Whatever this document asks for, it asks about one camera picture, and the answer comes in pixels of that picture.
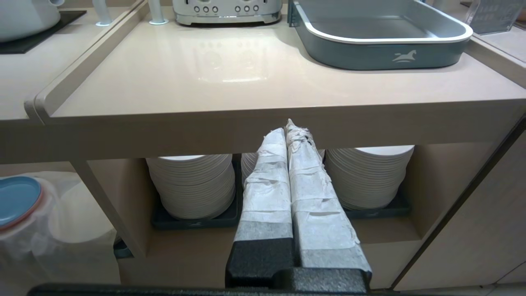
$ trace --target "white plate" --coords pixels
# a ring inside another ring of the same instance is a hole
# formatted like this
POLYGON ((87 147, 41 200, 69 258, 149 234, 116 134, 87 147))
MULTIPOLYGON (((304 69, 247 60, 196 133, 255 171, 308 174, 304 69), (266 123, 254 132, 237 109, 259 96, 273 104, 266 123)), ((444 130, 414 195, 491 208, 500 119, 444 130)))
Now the white plate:
POLYGON ((384 147, 360 147, 355 150, 373 156, 396 156, 406 154, 414 149, 414 145, 406 146, 384 146, 384 147))

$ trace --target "countertop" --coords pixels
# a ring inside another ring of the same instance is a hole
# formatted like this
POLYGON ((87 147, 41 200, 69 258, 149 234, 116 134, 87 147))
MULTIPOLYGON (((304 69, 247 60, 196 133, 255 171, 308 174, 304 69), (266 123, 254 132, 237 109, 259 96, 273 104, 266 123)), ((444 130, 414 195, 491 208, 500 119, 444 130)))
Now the countertop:
MULTIPOLYGON (((468 8, 458 5, 446 13, 464 21, 468 8)), ((515 26, 508 32, 473 34, 466 53, 509 80, 526 88, 526 31, 515 26)))
MULTIPOLYGON (((116 18, 128 7, 109 7, 116 18)), ((52 79, 87 50, 90 42, 106 27, 98 27, 93 8, 25 54, 0 55, 0 123, 29 121, 24 101, 35 96, 52 79)))
POLYGON ((136 114, 520 100, 526 91, 467 54, 445 68, 348 71, 306 53, 285 19, 193 28, 145 17, 53 119, 136 114))

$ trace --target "toaster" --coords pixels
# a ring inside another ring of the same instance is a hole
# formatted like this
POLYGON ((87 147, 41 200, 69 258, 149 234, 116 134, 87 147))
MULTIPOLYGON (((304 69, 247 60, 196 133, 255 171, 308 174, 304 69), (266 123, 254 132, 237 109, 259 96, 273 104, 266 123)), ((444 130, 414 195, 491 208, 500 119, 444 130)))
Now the toaster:
POLYGON ((183 25, 273 23, 281 19, 281 0, 173 0, 175 20, 183 25))

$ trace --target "wrapped object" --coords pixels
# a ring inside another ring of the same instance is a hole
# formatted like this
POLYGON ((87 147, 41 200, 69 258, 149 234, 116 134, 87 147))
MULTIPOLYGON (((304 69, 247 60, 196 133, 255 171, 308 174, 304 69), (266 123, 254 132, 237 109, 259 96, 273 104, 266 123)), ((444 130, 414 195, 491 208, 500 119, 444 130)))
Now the wrapped object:
POLYGON ((323 168, 312 135, 287 124, 289 179, 296 249, 306 268, 371 272, 360 241, 323 168))
POLYGON ((43 200, 0 232, 0 279, 9 295, 46 282, 119 284, 116 231, 78 174, 23 175, 40 183, 43 200))
POLYGON ((287 146, 283 129, 265 137, 256 167, 245 180, 235 241, 292 238, 287 146))
POLYGON ((245 180, 243 210, 225 272, 225 286, 270 287, 294 266, 287 144, 283 129, 265 136, 245 180))

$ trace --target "black mat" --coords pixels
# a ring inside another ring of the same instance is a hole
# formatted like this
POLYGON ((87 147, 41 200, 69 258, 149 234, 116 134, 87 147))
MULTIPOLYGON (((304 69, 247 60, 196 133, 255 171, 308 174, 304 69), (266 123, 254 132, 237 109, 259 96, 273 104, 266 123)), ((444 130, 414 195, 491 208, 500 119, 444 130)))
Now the black mat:
POLYGON ((0 43, 0 54, 24 54, 85 13, 86 11, 61 11, 60 21, 53 27, 26 38, 0 43))

